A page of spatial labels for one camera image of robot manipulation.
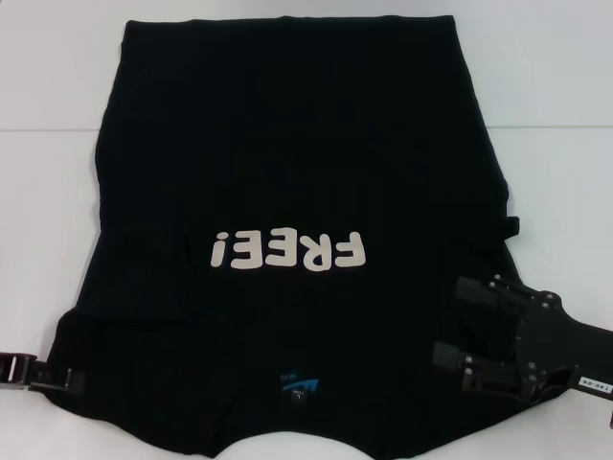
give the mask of black fabric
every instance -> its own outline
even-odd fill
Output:
[[[487,351],[458,276],[518,280],[452,17],[129,22],[96,166],[102,233],[49,357],[88,380],[57,405],[184,453],[288,430],[375,459],[525,408],[431,364],[435,339]],[[328,235],[329,269],[302,241],[268,264],[280,228]],[[262,266],[232,267],[240,231]],[[351,234],[365,264],[336,247]]]

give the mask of white background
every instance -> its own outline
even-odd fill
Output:
[[[0,3],[0,351],[46,358],[99,231],[93,149],[129,19],[453,14],[522,230],[529,286],[613,330],[613,4],[608,0],[3,0]],[[613,351],[597,353],[611,354]],[[613,404],[578,392],[424,458],[610,458]],[[173,459],[35,393],[0,391],[0,458]],[[276,433],[218,458],[367,458]]]

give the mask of blue logo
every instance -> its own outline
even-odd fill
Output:
[[[298,389],[305,390],[308,393],[314,393],[317,391],[317,383],[319,383],[318,379],[295,381],[294,383],[284,386],[282,391]]]
[[[300,377],[299,371],[289,371],[289,374],[281,375],[281,382],[283,387],[282,391],[290,391],[290,390],[303,390],[307,393],[315,393],[317,391],[317,385],[319,383],[319,379],[301,379],[297,380]]]

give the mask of small label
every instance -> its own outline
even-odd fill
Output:
[[[307,405],[307,395],[305,390],[293,390],[291,392],[291,403],[296,408],[303,408]]]
[[[602,391],[603,393],[607,393],[609,395],[611,394],[611,391],[613,391],[613,385],[602,383],[601,381],[597,380],[587,379],[585,377],[581,377],[581,379],[579,379],[579,385],[586,386],[592,390]]]

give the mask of white letter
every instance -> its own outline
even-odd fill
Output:
[[[217,234],[217,238],[219,240],[225,240],[228,238],[228,234],[226,232],[221,232]],[[225,241],[216,241],[213,245],[213,254],[211,255],[211,266],[220,266],[223,262],[223,253],[226,250]]]
[[[334,259],[336,266],[360,266],[366,263],[366,253],[364,252],[364,244],[362,244],[360,234],[351,232],[349,234],[349,241],[336,244],[336,249],[339,251],[351,251],[353,253],[348,257],[337,257]]]
[[[285,237],[283,240],[271,240],[268,242],[268,247],[271,249],[279,249],[284,252],[282,256],[276,254],[268,254],[266,263],[276,266],[294,266],[298,263],[298,232],[293,228],[273,228],[270,231],[273,237]]]
[[[310,237],[300,237],[300,242],[308,248],[305,254],[305,267],[310,271],[329,270],[332,266],[332,245],[329,242],[329,236],[324,234],[319,237],[319,244],[313,241]],[[322,256],[322,264],[315,264],[315,258]]]
[[[260,230],[250,230],[246,232],[237,232],[237,238],[246,238],[249,241],[235,242],[235,252],[248,252],[249,259],[233,259],[230,262],[232,268],[240,270],[248,270],[250,268],[259,268],[263,265],[261,253],[261,233]]]

